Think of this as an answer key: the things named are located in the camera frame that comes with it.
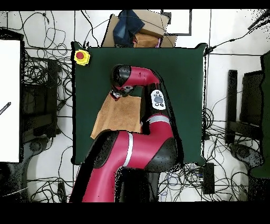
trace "cardboard box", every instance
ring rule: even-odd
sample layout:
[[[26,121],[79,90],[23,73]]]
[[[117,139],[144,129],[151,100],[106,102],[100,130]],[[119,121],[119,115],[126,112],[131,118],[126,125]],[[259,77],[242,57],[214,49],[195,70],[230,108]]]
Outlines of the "cardboard box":
[[[144,22],[144,26],[140,33],[162,38],[161,48],[173,48],[177,36],[164,36],[164,30],[167,27],[169,19],[149,10],[133,10],[137,16]],[[101,47],[114,47],[113,29],[119,22],[115,15],[111,15],[106,34],[104,36]]]

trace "white floor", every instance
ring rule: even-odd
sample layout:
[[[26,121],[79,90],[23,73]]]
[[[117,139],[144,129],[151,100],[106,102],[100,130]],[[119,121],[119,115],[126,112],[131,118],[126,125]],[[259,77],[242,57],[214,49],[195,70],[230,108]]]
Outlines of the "white floor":
[[[108,20],[110,14],[118,15],[120,10],[116,11],[87,11],[89,19],[93,27],[99,25],[101,22]],[[34,12],[21,12],[22,20],[25,21]],[[260,10],[192,10],[192,36],[179,36],[177,38],[176,46],[184,48],[194,48],[199,43],[207,43],[210,46],[222,43],[232,38],[243,36],[247,32],[247,28],[262,14]],[[6,14],[0,12],[0,26],[6,26]],[[51,41],[45,38],[45,26],[53,27],[53,16],[55,19],[55,43],[64,43],[70,49],[71,41],[79,41],[83,43],[89,29],[91,28],[87,20],[83,17],[80,11],[75,13],[75,30],[74,30],[74,11],[53,11],[53,16],[50,11],[46,11],[46,16],[49,19],[49,24],[41,14],[35,14],[28,19],[25,23],[24,31],[28,38],[25,38],[25,46],[39,46],[48,47]],[[104,33],[107,28],[108,21],[98,26],[93,30],[94,36],[101,44]],[[20,29],[22,26],[21,18],[18,12],[8,13],[8,27]],[[53,39],[54,30],[48,30],[48,36]],[[226,96],[227,89],[227,74],[228,70],[238,70],[238,91],[242,89],[242,77],[245,72],[251,72],[261,69],[259,56],[270,50],[270,35],[269,24],[267,28],[255,30],[241,40],[226,43],[216,49],[207,57],[207,108],[212,109],[213,105],[220,99]],[[96,42],[91,35],[88,37],[89,45],[96,46]],[[37,56],[37,50],[27,50],[33,57]],[[240,94],[238,97],[238,117],[240,113]],[[219,102],[214,109],[215,120],[225,120],[225,106],[226,100]],[[61,110],[60,116],[72,116],[72,108],[64,107]],[[216,123],[216,125],[224,127],[224,123]],[[65,135],[72,137],[72,119],[59,118],[59,128]],[[205,142],[205,156],[211,141]],[[42,154],[32,158],[27,178],[29,180],[36,180],[39,178],[57,177],[58,169],[61,161],[63,151],[72,146],[72,141],[66,138],[63,134],[58,135],[52,144],[52,147],[43,152]],[[228,178],[237,171],[246,172],[243,163],[232,158],[230,152],[225,148],[220,147],[223,151],[222,154],[216,153],[216,160],[222,163]],[[70,181],[72,185],[73,175],[76,176],[78,166],[73,166],[70,162],[72,157],[72,148],[70,147],[63,153],[62,164],[60,169],[60,176],[66,181]],[[216,175],[216,190],[224,188],[225,177],[224,171],[220,166],[215,167]],[[166,174],[162,174],[160,181],[166,178]],[[238,174],[234,177],[237,184],[247,185],[248,181],[245,175]],[[29,194],[33,194],[44,182],[30,182]],[[200,201],[201,197],[198,192],[192,187],[186,187],[175,199],[178,194],[178,185],[170,186],[171,189],[165,190],[165,194],[160,196],[160,201]],[[71,187],[66,185],[67,194],[71,192]],[[224,192],[232,192],[231,188],[226,189]],[[228,200],[228,195],[219,194],[223,200]],[[38,194],[36,199],[44,199],[43,194]]]

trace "red robot arm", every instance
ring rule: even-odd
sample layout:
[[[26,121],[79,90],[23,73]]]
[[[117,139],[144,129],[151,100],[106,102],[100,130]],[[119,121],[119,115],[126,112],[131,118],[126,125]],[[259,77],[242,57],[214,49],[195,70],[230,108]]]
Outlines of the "red robot arm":
[[[115,100],[127,96],[135,86],[143,86],[142,133],[108,130],[99,134],[80,168],[70,202],[114,202],[118,168],[161,173],[176,162],[167,103],[156,75],[150,69],[118,65],[111,82]]]

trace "brown paper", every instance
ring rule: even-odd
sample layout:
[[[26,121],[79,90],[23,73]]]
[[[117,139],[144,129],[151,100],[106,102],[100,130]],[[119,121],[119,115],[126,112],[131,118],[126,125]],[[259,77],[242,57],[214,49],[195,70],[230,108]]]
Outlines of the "brown paper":
[[[158,44],[158,38],[146,34],[135,34],[136,43],[134,48],[154,48]]]
[[[121,97],[118,101],[108,95],[98,113],[91,138],[103,130],[127,130],[140,133],[140,97]]]

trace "green table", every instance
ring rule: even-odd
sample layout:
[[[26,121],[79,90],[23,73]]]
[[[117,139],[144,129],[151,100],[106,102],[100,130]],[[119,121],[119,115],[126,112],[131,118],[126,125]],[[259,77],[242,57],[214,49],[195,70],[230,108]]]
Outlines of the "green table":
[[[260,147],[264,164],[253,168],[250,173],[255,178],[270,178],[270,51],[261,56],[261,65],[264,77],[262,82],[261,115],[263,139]]]
[[[82,49],[72,43],[74,50]],[[93,142],[90,138],[97,114],[110,91],[109,75],[115,64],[128,64],[158,71],[163,77],[184,148],[184,163],[204,164],[201,157],[201,111],[206,44],[186,48],[90,48],[89,67],[73,64],[74,164],[84,161]]]

